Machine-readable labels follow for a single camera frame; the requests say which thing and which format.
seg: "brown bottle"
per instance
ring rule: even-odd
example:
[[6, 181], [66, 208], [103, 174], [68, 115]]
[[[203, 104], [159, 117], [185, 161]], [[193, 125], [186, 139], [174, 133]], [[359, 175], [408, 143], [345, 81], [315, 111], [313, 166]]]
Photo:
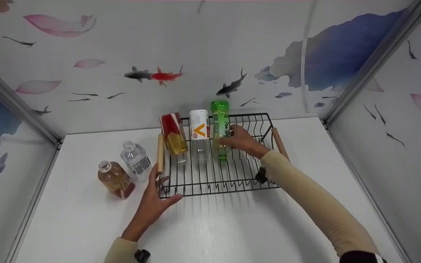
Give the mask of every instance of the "brown bottle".
[[103, 160], [98, 168], [98, 179], [118, 198], [128, 198], [136, 187], [119, 163]]

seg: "wire rack slot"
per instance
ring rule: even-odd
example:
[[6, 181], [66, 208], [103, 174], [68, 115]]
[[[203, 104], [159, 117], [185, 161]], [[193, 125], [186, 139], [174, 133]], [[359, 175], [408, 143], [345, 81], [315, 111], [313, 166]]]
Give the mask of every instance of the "wire rack slot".
[[[274, 148], [273, 139], [268, 136], [273, 128], [268, 113], [229, 115], [229, 118], [231, 124], [242, 126], [267, 148]], [[212, 130], [212, 117], [209, 117], [209, 123]], [[174, 194], [200, 196], [279, 187], [271, 180], [266, 183], [255, 180], [254, 176], [261, 167], [259, 159], [234, 149], [227, 153], [227, 161], [218, 161], [212, 138], [191, 143], [189, 118], [182, 118], [182, 124], [189, 149], [187, 161], [180, 164], [176, 156], [166, 155], [168, 158], [165, 158], [164, 173], [161, 176], [170, 176], [170, 179], [164, 183], [160, 198], [168, 198]], [[194, 155], [196, 144], [208, 145], [207, 163], [198, 163]]]

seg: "hand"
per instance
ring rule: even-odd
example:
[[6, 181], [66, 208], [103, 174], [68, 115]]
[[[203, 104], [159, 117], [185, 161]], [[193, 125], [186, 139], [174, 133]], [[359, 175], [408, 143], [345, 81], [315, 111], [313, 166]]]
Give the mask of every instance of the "hand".
[[222, 137], [217, 140], [222, 145], [230, 145], [232, 148], [247, 152], [249, 155], [261, 159], [269, 149], [257, 142], [249, 133], [236, 124], [230, 126], [230, 130], [234, 131], [234, 135], [230, 138]]
[[138, 241], [144, 232], [149, 228], [167, 208], [180, 201], [182, 195], [174, 195], [167, 199], [159, 198], [159, 188], [162, 183], [168, 180], [168, 176], [157, 180], [157, 164], [152, 168], [149, 175], [149, 184], [142, 195], [141, 203], [136, 214], [124, 230], [121, 238], [129, 241]]

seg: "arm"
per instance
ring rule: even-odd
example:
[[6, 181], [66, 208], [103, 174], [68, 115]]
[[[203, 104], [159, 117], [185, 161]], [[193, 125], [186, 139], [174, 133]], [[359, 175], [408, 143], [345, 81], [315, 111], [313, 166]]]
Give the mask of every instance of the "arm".
[[234, 136], [219, 143], [231, 145], [261, 159], [266, 175], [285, 190], [309, 215], [331, 241], [337, 255], [360, 250], [378, 254], [366, 229], [350, 212], [318, 183], [294, 167], [281, 153], [269, 151], [255, 141], [246, 130], [232, 125]]
[[116, 238], [110, 247], [103, 263], [136, 262], [134, 253], [137, 251], [137, 241], [167, 208], [180, 201], [182, 195], [174, 195], [161, 200], [159, 185], [168, 180], [168, 176], [157, 180], [157, 164], [149, 175], [149, 183], [142, 195], [141, 203], [129, 225], [121, 237]]

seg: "wallpaper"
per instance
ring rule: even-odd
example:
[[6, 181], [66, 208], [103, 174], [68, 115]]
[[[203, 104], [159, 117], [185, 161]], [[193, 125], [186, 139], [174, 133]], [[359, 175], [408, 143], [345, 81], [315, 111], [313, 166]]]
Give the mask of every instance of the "wallpaper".
[[421, 25], [332, 134], [413, 262], [421, 262]]
[[0, 262], [5, 260], [54, 148], [0, 103]]
[[0, 0], [0, 77], [60, 135], [157, 127], [219, 97], [323, 117], [408, 4]]

